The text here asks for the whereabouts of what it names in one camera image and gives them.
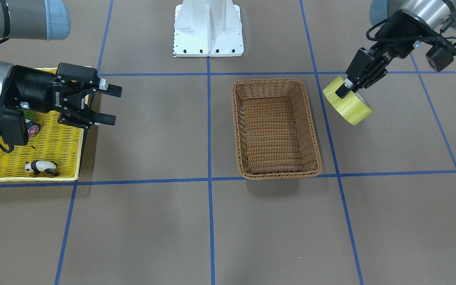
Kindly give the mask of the white pedestal column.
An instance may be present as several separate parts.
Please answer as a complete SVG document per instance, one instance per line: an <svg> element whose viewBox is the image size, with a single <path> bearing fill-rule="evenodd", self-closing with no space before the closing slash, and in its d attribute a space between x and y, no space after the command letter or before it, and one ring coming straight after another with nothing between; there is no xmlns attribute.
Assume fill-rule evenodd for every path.
<svg viewBox="0 0 456 285"><path fill-rule="evenodd" d="M231 0L184 0L175 6L173 56L244 54L241 10Z"/></svg>

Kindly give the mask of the brown wicker basket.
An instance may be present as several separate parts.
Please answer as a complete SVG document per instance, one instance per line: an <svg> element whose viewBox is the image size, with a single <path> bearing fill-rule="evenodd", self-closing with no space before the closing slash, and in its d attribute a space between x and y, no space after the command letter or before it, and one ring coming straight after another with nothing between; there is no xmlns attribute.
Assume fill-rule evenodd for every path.
<svg viewBox="0 0 456 285"><path fill-rule="evenodd" d="M309 96L298 79L239 80L232 87L237 168L248 180L322 172Z"/></svg>

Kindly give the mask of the yellow plastic basket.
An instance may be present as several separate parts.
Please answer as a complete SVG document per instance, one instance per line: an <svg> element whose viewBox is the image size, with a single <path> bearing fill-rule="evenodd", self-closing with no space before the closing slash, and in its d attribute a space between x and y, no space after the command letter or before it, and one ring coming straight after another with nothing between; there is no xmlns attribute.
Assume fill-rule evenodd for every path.
<svg viewBox="0 0 456 285"><path fill-rule="evenodd" d="M88 128L59 123L60 114L56 111L42 113L24 110L23 113L25 118L40 124L41 130L38 135L29 138L25 146L9 146L0 137L0 182L76 180L83 135ZM24 166L27 161L33 160L55 162L59 175L27 173Z"/></svg>

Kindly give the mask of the small black labelled can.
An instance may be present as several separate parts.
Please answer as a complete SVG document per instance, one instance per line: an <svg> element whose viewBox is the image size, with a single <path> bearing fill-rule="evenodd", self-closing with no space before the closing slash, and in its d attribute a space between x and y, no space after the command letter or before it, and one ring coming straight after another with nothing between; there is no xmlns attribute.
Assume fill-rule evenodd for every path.
<svg viewBox="0 0 456 285"><path fill-rule="evenodd" d="M35 137L41 130L41 125L37 122L25 118L25 128L27 130L27 135L29 138Z"/></svg>

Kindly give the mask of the yellow tape roll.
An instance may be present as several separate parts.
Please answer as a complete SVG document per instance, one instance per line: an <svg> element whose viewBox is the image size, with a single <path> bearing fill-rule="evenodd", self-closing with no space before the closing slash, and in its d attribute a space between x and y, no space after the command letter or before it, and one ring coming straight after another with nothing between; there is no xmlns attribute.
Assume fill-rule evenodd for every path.
<svg viewBox="0 0 456 285"><path fill-rule="evenodd" d="M340 86L338 76L327 87L323 89L323 94L332 107L351 125L357 125L373 113L372 106L358 93L349 92L344 98L340 99L335 90Z"/></svg>

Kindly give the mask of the panda figurine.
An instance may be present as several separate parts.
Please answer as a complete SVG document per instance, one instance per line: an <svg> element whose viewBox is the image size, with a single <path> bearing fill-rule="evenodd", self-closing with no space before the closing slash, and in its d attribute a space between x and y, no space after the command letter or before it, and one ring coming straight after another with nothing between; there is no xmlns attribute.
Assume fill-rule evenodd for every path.
<svg viewBox="0 0 456 285"><path fill-rule="evenodd" d="M47 173L52 176L58 176L59 173L56 171L57 166L58 164L53 161L33 160L31 162L27 161L24 169L27 173L33 173L34 175Z"/></svg>

